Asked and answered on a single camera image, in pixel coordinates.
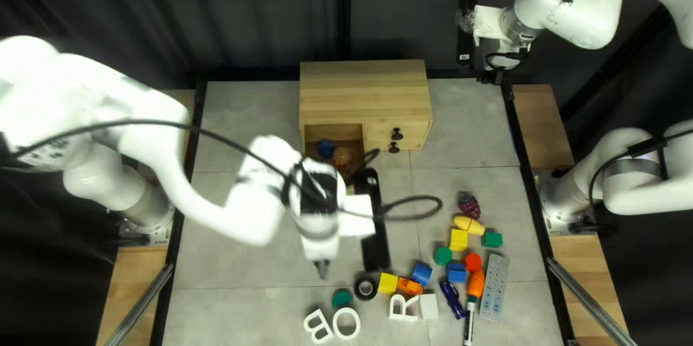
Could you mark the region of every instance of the wooden cabinet top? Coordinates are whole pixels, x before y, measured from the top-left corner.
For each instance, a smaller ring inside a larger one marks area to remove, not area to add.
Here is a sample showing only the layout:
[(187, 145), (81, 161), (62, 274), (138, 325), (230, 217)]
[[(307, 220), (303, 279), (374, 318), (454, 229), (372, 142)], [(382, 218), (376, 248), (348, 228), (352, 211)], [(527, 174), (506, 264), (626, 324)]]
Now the wooden cabinet top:
[(302, 125), (431, 120), (423, 60), (301, 63)]

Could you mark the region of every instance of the dark background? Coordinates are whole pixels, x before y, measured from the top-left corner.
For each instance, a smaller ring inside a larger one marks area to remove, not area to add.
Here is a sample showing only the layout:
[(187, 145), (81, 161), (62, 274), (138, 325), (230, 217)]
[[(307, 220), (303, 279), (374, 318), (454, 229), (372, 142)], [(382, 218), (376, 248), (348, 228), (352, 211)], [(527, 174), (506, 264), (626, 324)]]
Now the dark background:
[[(0, 37), (39, 36), (155, 88), (187, 88), (200, 76), (295, 79), (300, 61), (347, 59), (425, 59), (429, 77), (470, 77), (455, 66), (456, 9), (457, 0), (0, 0)], [(656, 1), (625, 0), (606, 48), (547, 32), (513, 80), (553, 85), (579, 160), (610, 129), (657, 134), (693, 117), (692, 59)], [(0, 183), (0, 341), (92, 345), (113, 220), (67, 195), (58, 174), (5, 174)], [(641, 345), (689, 343), (690, 216), (603, 215), (619, 225), (603, 248)]]

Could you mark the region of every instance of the marker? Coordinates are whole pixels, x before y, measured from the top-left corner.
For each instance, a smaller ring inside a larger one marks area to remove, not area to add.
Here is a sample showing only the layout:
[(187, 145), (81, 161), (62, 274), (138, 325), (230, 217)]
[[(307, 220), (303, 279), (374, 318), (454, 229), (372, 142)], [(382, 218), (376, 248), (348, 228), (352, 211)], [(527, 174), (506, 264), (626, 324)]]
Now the marker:
[(476, 297), (469, 296), (467, 299), (467, 321), (464, 323), (464, 346), (472, 346), (472, 332), (474, 331), (474, 307), (476, 307)]

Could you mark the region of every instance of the black cable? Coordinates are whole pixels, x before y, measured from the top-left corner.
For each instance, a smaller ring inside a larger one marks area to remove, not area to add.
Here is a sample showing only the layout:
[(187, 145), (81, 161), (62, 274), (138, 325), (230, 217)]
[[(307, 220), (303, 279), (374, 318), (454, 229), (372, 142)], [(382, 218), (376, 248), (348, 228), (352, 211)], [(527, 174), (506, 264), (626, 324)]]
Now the black cable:
[(517, 68), (524, 64), (525, 61), (527, 61), (527, 58), (529, 57), (529, 52), (492, 52), (488, 55), (486, 55), (486, 64), (489, 65), (489, 67), (493, 68), (496, 71), (503, 71), (505, 70), (505, 67), (503, 66), (496, 66), (491, 61), (489, 60), (490, 58), (497, 56), (497, 57), (506, 57), (508, 59), (515, 59), (519, 61), (517, 65), (513, 68)]
[(592, 176), (592, 180), (590, 181), (590, 189), (588, 191), (588, 197), (590, 199), (590, 207), (594, 207), (594, 197), (593, 197), (593, 191), (594, 191), (594, 183), (597, 182), (597, 177), (604, 171), (607, 167), (610, 165), (614, 164), (617, 160), (620, 158), (623, 158), (625, 156), (628, 156), (628, 152), (624, 152), (623, 154), (616, 155), (609, 159), (605, 164), (601, 165), (598, 169), (597, 172), (594, 173)]
[(349, 173), (345, 174), (346, 178), (344, 178), (344, 183), (347, 186), (350, 186), (353, 183), (354, 174), (356, 174), (356, 173), (360, 172), (361, 170), (363, 170), (364, 168), (366, 168), (366, 166), (369, 163), (371, 163), (376, 157), (378, 157), (378, 155), (380, 155), (380, 148), (373, 148), (372, 150), (366, 152), (363, 155), (363, 162), (361, 162), (361, 164), (357, 165), (355, 168), (347, 168), (346, 172), (349, 172)]
[[(255, 160), (261, 162), (262, 164), (266, 165), (270, 170), (274, 171), (275, 173), (279, 174), (284, 180), (290, 182), (293, 185), (296, 185), (296, 187), (301, 191), (304, 195), (307, 195), (313, 200), (316, 200), (318, 202), (325, 202), (325, 199), (318, 195), (315, 194), (314, 192), (308, 191), (305, 188), (303, 188), (296, 180), (293, 178), (292, 175), (286, 174), (280, 169), (278, 169), (276, 166), (272, 165), (270, 162), (264, 160), (262, 157), (258, 156), (255, 154), (253, 151), (247, 149), (247, 147), (243, 147), (240, 144), (234, 142), (233, 140), (229, 138), (225, 138), (219, 134), (216, 134), (212, 131), (209, 131), (207, 129), (203, 129), (201, 127), (198, 127), (196, 125), (189, 125), (189, 124), (180, 124), (178, 122), (171, 122), (171, 121), (164, 121), (164, 120), (151, 120), (151, 119), (133, 119), (133, 120), (118, 120), (118, 121), (111, 121), (111, 122), (101, 122), (99, 124), (94, 124), (94, 125), (88, 125), (85, 127), (79, 127), (75, 129), (70, 129), (68, 131), (64, 131), (62, 133), (59, 133), (57, 135), (54, 135), (52, 137), (45, 138), (44, 140), (39, 141), (38, 143), (34, 143), (31, 146), (27, 147), (22, 147), (21, 150), (15, 152), (14, 154), (10, 155), (10, 159), (18, 159), (24, 155), (29, 154), (30, 152), (33, 152), (40, 147), (47, 146), (48, 144), (51, 144), (57, 140), (60, 140), (65, 137), (73, 137), (79, 134), (86, 134), (86, 133), (91, 133), (94, 131), (98, 131), (101, 129), (106, 129), (106, 128), (111, 128), (111, 127), (119, 127), (122, 125), (163, 125), (167, 127), (175, 127), (178, 129), (184, 129), (187, 131), (191, 131), (193, 133), (197, 134), (203, 134), (206, 137), (210, 137), (220, 143), (225, 144), (226, 146), (229, 146), (243, 154), (249, 155)], [(380, 153), (380, 150), (377, 152), (375, 151), (370, 151), (367, 153), (373, 153), (373, 156), (370, 159), (367, 159), (363, 165), (368, 164), (370, 161), (375, 159), (375, 157)], [(402, 205), (408, 202), (414, 202), (414, 201), (420, 201), (420, 200), (433, 200), (436, 201), (437, 205), (435, 208), (431, 209), (428, 212), (421, 213), (421, 214), (414, 214), (414, 215), (406, 215), (406, 216), (397, 216), (394, 218), (391, 217), (385, 217), (387, 211), (391, 210), (392, 208)], [(406, 221), (406, 220), (420, 220), (422, 218), (430, 217), (435, 215), (439, 210), (443, 208), (443, 202), (434, 196), (431, 195), (419, 195), (419, 196), (411, 196), (408, 198), (403, 198), (402, 200), (398, 200), (393, 202), (392, 204), (386, 204), (383, 205), (380, 209), (379, 214), (383, 216), (383, 219), (385, 220), (393, 220), (393, 221)], [(366, 217), (366, 218), (372, 218), (373, 216), (371, 215), (365, 215), (361, 213), (356, 213), (352, 211), (348, 211), (347, 209), (340, 208), (339, 211), (342, 211), (344, 213), (348, 213), (353, 216), (359, 216), (359, 217)]]
[(681, 133), (679, 133), (679, 134), (671, 135), (670, 137), (665, 137), (664, 140), (666, 140), (666, 141), (671, 141), (671, 140), (673, 140), (673, 139), (675, 139), (675, 138), (684, 137), (684, 136), (690, 135), (690, 134), (693, 134), (693, 129), (689, 129), (689, 130), (687, 130), (687, 131), (683, 131), (683, 132), (681, 132)]

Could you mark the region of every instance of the green block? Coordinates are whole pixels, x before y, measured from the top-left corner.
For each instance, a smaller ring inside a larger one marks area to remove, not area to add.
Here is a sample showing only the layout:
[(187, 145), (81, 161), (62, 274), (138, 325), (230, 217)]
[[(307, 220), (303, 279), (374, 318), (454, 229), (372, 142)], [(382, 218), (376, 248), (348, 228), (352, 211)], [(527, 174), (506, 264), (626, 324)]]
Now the green block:
[(453, 252), (447, 247), (438, 247), (435, 250), (435, 255), (433, 256), (433, 261), (436, 265), (445, 266), (448, 262), (453, 260)]
[(481, 237), (481, 245), (497, 248), (503, 245), (503, 235), (498, 232), (487, 232)]
[(332, 297), (332, 308), (338, 309), (345, 306), (349, 304), (352, 299), (353, 297), (351, 297), (351, 293), (347, 292), (346, 290), (338, 290)]

